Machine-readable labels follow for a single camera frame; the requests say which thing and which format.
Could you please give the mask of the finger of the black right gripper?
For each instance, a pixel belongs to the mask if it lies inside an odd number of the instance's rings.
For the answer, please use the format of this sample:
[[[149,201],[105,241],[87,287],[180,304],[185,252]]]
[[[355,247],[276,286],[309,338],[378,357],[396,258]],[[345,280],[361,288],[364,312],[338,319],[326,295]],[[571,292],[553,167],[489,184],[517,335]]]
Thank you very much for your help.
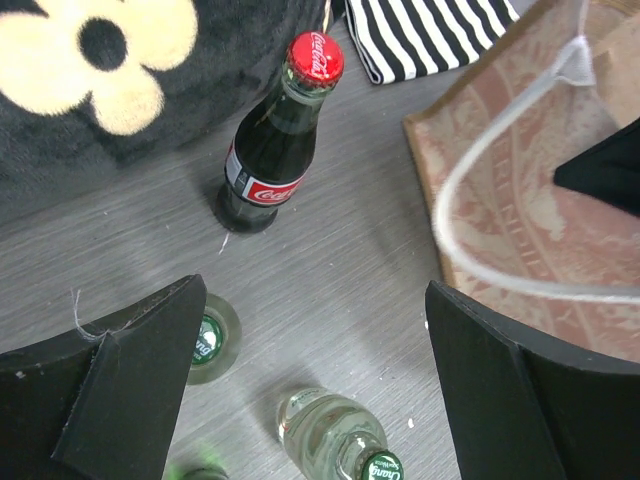
[[[555,185],[639,215],[639,119],[560,165]]]

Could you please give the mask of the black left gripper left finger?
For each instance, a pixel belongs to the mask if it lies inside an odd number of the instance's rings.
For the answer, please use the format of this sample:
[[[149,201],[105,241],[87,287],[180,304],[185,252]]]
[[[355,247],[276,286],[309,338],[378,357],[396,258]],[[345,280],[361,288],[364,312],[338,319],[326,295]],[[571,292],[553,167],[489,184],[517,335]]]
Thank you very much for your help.
[[[206,286],[185,276],[87,325],[1,356],[4,479],[159,479]]]

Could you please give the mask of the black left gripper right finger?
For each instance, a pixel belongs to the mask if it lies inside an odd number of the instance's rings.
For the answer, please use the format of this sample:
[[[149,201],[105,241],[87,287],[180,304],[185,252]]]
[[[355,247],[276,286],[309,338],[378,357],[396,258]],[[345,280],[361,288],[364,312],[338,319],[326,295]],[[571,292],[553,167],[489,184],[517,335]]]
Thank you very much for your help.
[[[439,281],[425,310],[464,479],[636,479],[639,366],[499,314]]]

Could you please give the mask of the brown canvas tote bag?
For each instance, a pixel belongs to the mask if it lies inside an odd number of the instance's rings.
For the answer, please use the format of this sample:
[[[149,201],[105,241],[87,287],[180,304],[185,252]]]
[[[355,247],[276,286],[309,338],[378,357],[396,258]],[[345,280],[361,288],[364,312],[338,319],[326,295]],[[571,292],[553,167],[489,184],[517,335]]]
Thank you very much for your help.
[[[455,236],[501,272],[565,284],[635,287],[639,220],[559,187],[555,170],[639,115],[639,5],[539,1],[427,110],[404,125],[425,199],[490,122],[578,35],[597,83],[556,85],[478,159],[452,203]]]

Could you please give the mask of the green Perrier bottle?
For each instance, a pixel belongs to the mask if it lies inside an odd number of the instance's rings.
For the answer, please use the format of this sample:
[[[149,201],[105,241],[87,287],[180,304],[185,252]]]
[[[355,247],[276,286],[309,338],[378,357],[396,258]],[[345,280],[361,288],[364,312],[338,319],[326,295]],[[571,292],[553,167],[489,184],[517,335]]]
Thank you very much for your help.
[[[163,479],[166,480],[229,480],[218,453],[209,447],[201,447],[197,454],[187,459],[167,464]]]

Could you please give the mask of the Coca-Cola glass bottle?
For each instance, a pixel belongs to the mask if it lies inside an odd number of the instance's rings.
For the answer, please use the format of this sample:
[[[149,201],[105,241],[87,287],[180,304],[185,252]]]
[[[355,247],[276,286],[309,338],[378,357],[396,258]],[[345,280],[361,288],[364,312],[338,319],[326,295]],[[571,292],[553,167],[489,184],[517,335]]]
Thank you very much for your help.
[[[214,208],[226,229],[265,230],[300,186],[314,158],[320,110],[344,65],[339,44],[323,32],[292,41],[280,79],[244,117],[229,147]]]

